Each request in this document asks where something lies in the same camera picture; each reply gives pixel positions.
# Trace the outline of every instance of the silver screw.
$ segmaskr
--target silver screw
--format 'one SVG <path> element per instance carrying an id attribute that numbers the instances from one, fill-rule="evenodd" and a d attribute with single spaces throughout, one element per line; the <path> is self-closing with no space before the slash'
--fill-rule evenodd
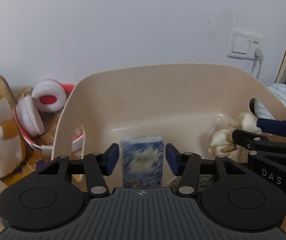
<path id="1" fill-rule="evenodd" d="M 189 186 L 183 186 L 179 188 L 179 192 L 182 194 L 191 194 L 194 192 L 194 189 Z"/>
<path id="2" fill-rule="evenodd" d="M 91 188 L 91 192 L 93 194 L 102 194 L 105 191 L 106 191 L 106 188 L 102 187 L 102 186 L 95 186 L 95 187 Z"/>

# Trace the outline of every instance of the gray ribbed plate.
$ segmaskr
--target gray ribbed plate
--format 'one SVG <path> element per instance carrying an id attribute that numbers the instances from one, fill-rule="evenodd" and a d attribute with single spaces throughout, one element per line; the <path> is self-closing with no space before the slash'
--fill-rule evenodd
<path id="1" fill-rule="evenodd" d="M 21 232 L 6 228 L 0 240 L 285 240 L 279 228 L 260 233 L 235 232 L 208 219 L 195 200 L 170 188 L 117 188 L 89 202 L 85 211 L 61 228 Z"/>

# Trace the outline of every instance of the wall outlet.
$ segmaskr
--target wall outlet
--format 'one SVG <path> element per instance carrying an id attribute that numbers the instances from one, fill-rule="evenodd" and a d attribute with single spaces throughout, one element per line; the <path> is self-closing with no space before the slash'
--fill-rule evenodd
<path id="1" fill-rule="evenodd" d="M 264 41 L 265 38 L 257 34 L 233 29 L 228 56 L 254 60 L 256 48 L 264 51 Z"/>

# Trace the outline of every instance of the ear cup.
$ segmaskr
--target ear cup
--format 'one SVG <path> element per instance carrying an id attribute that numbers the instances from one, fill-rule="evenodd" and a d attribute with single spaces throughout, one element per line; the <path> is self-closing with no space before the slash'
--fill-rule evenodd
<path id="1" fill-rule="evenodd" d="M 53 96 L 56 98 L 56 101 L 44 104 L 40 101 L 40 98 L 45 96 Z M 32 98 L 37 109 L 45 113 L 61 110 L 67 100 L 64 88 L 54 80 L 44 80 L 37 84 L 32 91 Z"/>
<path id="2" fill-rule="evenodd" d="M 44 124 L 30 95 L 18 102 L 16 113 L 20 124 L 29 135 L 38 136 L 44 133 Z"/>

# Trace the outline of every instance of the cable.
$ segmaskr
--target cable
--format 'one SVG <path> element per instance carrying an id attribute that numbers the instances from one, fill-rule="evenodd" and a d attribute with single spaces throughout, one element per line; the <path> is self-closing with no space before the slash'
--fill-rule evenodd
<path id="1" fill-rule="evenodd" d="M 262 51 L 260 48 L 256 48 L 255 50 L 255 58 L 258 59 L 258 63 L 259 63 L 259 67 L 258 67 L 258 72 L 256 75 L 256 78 L 258 79 L 260 73 L 261 73 L 261 68 L 262 68 L 262 64 L 263 64 L 263 60 L 264 60 L 264 55 L 262 54 Z"/>

